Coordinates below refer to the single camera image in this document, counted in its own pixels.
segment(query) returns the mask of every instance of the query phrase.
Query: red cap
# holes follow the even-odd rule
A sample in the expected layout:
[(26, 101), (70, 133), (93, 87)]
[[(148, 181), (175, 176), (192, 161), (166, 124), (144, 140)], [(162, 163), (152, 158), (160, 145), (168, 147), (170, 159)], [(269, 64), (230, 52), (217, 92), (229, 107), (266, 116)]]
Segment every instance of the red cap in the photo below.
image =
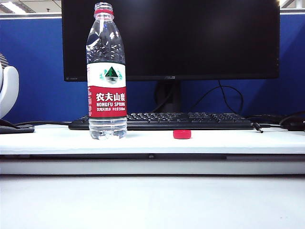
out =
[(177, 139), (189, 139), (192, 136), (192, 132), (190, 130), (174, 130), (173, 137)]

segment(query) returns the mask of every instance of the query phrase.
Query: computer monitor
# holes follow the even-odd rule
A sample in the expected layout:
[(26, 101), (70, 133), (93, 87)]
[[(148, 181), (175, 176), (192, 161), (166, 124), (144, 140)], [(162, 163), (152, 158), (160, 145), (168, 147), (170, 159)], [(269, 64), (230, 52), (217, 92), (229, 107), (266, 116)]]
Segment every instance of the computer monitor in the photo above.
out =
[[(86, 81), (96, 2), (62, 1), (66, 81)], [(106, 2), (123, 39), (128, 81), (278, 77), (278, 0)]]

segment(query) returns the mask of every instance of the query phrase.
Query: bottle label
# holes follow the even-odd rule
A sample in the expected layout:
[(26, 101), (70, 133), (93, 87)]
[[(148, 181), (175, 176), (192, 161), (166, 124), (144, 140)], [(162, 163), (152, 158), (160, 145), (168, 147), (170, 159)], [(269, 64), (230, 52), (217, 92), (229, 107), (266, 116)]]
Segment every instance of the bottle label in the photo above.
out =
[(87, 65), (90, 118), (127, 115), (125, 65), (99, 62)]

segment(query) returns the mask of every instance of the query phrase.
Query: green mountain logo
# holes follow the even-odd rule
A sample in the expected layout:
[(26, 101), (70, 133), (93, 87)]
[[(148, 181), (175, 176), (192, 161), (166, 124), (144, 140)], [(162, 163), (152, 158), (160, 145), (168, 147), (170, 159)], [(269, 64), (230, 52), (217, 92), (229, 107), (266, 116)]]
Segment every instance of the green mountain logo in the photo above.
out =
[(111, 67), (108, 70), (108, 72), (105, 75), (105, 78), (111, 84), (115, 84), (119, 79), (118, 74), (115, 72), (113, 67)]

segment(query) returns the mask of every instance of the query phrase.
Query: cable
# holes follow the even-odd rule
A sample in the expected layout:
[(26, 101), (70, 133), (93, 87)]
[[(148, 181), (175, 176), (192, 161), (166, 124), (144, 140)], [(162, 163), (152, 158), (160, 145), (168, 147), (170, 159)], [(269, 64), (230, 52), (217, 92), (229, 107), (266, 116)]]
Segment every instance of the cable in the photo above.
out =
[(225, 93), (224, 93), (224, 89), (223, 89), (223, 86), (221, 85), (221, 83), (220, 83), (220, 80), (218, 80), (218, 84), (219, 84), (219, 86), (220, 86), (220, 89), (221, 89), (221, 92), (223, 93), (223, 97), (224, 97), (224, 102), (225, 102), (225, 104), (227, 105), (227, 107), (233, 112), (233, 113), (237, 113), (235, 110), (233, 110), (230, 106), (229, 106), (229, 104), (228, 104), (228, 102), (227, 102), (227, 99), (226, 99), (226, 97), (225, 97)]
[(24, 123), (17, 123), (15, 125), (69, 125), (70, 122), (53, 122), (53, 121), (33, 121), (33, 122), (24, 122)]
[(285, 121), (287, 121), (288, 119), (293, 118), (293, 117), (295, 117), (295, 116), (297, 116), (297, 115), (305, 115), (305, 111), (299, 111), (299, 112), (296, 112), (296, 113), (287, 115), (285, 118), (283, 118), (283, 119), (280, 121), (279, 125), (282, 125)]
[(262, 127), (258, 123), (253, 123), (252, 125), (257, 131), (261, 132), (261, 134), (263, 133)]
[(283, 128), (282, 125), (270, 125), (270, 124), (261, 124), (261, 123), (259, 123), (259, 125), (260, 125), (262, 128), (270, 128), (270, 127)]
[(242, 95), (242, 93), (240, 92), (240, 91), (238, 91), (236, 88), (234, 88), (234, 87), (231, 87), (231, 86), (223, 86), (223, 85), (221, 85), (221, 86), (217, 86), (217, 87), (215, 87), (215, 88), (212, 88), (211, 90), (209, 90), (209, 91), (207, 91), (193, 106), (191, 106), (191, 108), (189, 109), (190, 111), (191, 110), (193, 110), (194, 109), (194, 107), (196, 107), (200, 102), (201, 102), (201, 100), (203, 100), (203, 98), (205, 98), (210, 92), (212, 92), (212, 91), (214, 91), (215, 89), (217, 89), (217, 88), (224, 88), (224, 87), (227, 87), (227, 88), (231, 88), (231, 89), (233, 89), (233, 90), (235, 90), (236, 92), (238, 92), (239, 93), (239, 95), (240, 95), (240, 98), (241, 98), (241, 104), (240, 104), (240, 107), (239, 107), (239, 110), (238, 110), (238, 114), (240, 114), (241, 113), (241, 111), (242, 111), (242, 109), (243, 109), (243, 107), (244, 107), (244, 97), (243, 97), (243, 95)]
[(251, 116), (246, 116), (245, 118), (250, 119), (258, 123), (276, 124), (278, 125), (280, 121), (284, 118), (283, 115), (275, 114), (256, 114)]
[(175, 89), (175, 84), (172, 85), (171, 90), (169, 91), (168, 95), (166, 96), (166, 98), (154, 109), (151, 111), (151, 113), (158, 111), (166, 102), (167, 100), (169, 100), (169, 98), (172, 96), (173, 91)]

